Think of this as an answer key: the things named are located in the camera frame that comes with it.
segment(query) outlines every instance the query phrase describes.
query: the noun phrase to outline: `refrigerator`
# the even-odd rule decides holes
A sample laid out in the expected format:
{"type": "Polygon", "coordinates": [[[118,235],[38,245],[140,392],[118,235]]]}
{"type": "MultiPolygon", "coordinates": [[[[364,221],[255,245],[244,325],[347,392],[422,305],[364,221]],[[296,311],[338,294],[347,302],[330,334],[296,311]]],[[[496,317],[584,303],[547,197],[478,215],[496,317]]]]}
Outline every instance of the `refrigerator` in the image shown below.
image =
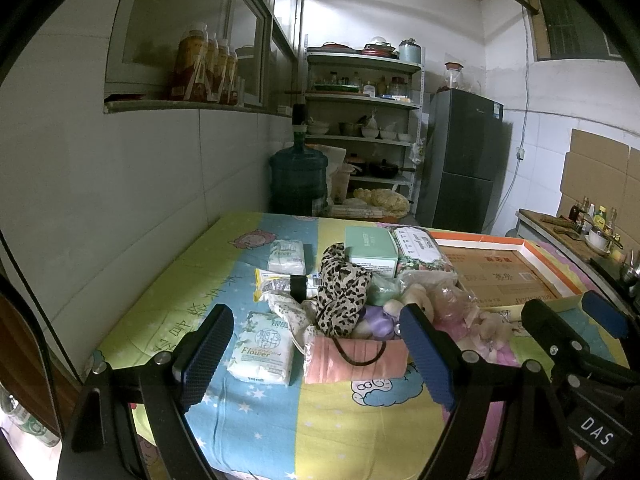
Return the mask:
{"type": "Polygon", "coordinates": [[[482,232],[502,163],[501,132],[500,103],[457,89],[432,97],[415,213],[421,226],[482,232]]]}

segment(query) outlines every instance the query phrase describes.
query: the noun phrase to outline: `metal shelf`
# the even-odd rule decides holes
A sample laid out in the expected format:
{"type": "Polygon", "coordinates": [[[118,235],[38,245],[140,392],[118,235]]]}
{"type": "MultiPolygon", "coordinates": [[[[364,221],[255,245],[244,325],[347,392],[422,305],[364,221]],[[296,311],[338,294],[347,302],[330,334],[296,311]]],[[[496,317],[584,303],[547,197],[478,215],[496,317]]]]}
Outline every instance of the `metal shelf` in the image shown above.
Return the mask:
{"type": "Polygon", "coordinates": [[[372,106],[387,106],[392,108],[404,108],[406,110],[417,110],[420,108],[419,104],[415,103],[403,103],[402,101],[393,101],[391,99],[381,99],[379,97],[369,97],[361,95],[348,95],[348,94],[305,94],[305,99],[308,101],[328,101],[334,103],[350,102],[360,103],[364,105],[372,106]]]}
{"type": "Polygon", "coordinates": [[[396,178],[378,178],[376,176],[353,176],[349,177],[349,180],[359,180],[361,182],[377,182],[379,184],[399,184],[400,186],[409,186],[411,183],[399,176],[396,178]]]}
{"type": "Polygon", "coordinates": [[[356,66],[359,68],[373,68],[405,74],[415,74],[422,70],[422,65],[407,63],[398,59],[364,56],[363,54],[342,54],[340,52],[308,52],[306,54],[306,62],[308,62],[309,65],[356,66]]]}
{"type": "Polygon", "coordinates": [[[394,146],[411,146],[412,142],[403,142],[402,140],[387,139],[371,139],[369,137],[350,137],[344,135],[309,135],[307,139],[333,139],[333,140],[357,140],[358,142],[377,142],[379,144],[392,144],[394,146]]]}

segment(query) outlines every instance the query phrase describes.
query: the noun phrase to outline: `leopard print scarf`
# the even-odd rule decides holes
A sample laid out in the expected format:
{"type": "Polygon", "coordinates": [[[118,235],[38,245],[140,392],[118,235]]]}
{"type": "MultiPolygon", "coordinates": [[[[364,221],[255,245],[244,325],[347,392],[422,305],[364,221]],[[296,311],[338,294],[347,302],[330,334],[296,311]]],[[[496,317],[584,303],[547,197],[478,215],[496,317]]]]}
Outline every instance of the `leopard print scarf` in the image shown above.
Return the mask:
{"type": "Polygon", "coordinates": [[[322,254],[320,275],[318,328],[327,336],[348,336],[367,299],[371,272],[349,263],[344,244],[334,244],[322,254]]]}

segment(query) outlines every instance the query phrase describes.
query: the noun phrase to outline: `screw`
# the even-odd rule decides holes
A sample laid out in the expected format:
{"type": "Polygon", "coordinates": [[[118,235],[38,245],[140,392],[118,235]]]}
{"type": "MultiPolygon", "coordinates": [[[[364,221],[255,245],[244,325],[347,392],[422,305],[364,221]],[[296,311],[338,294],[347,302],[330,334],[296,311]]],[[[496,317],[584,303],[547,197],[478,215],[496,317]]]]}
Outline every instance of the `screw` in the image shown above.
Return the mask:
{"type": "Polygon", "coordinates": [[[473,350],[465,350],[462,352],[462,359],[467,363],[473,364],[480,360],[480,356],[473,350]]]}
{"type": "Polygon", "coordinates": [[[107,369],[107,363],[104,362],[104,361],[101,361],[97,365],[94,365],[94,367],[91,369],[91,371],[94,374],[98,375],[98,374],[101,374],[106,369],[107,369]]]}
{"type": "Polygon", "coordinates": [[[580,386],[580,379],[573,374],[567,375],[566,380],[574,388],[578,388],[580,386]]]}
{"type": "Polygon", "coordinates": [[[527,361],[527,369],[529,370],[529,372],[533,372],[535,374],[537,374],[540,370],[542,370],[542,366],[540,366],[540,363],[538,361],[527,361]]]}
{"type": "Polygon", "coordinates": [[[154,362],[157,365],[167,364],[171,360],[171,352],[158,352],[154,355],[154,362]]]}

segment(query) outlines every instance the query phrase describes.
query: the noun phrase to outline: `blue gripper pad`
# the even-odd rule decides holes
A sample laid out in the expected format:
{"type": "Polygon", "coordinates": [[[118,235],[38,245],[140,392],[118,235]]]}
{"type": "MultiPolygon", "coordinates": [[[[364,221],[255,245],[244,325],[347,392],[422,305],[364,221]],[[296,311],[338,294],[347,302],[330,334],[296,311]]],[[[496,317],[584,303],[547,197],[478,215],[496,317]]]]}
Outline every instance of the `blue gripper pad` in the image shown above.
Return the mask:
{"type": "Polygon", "coordinates": [[[461,366],[460,349],[449,334],[434,329],[414,303],[400,311],[400,335],[431,399],[451,412],[456,405],[454,374],[461,366]]]}
{"type": "Polygon", "coordinates": [[[624,339],[628,335],[625,316],[597,292],[588,290],[584,293],[582,309],[616,339],[624,339]]]}
{"type": "Polygon", "coordinates": [[[180,389],[178,404],[185,412],[202,400],[233,332],[231,309],[217,304],[199,329],[189,332],[178,343],[172,372],[180,389]]]}

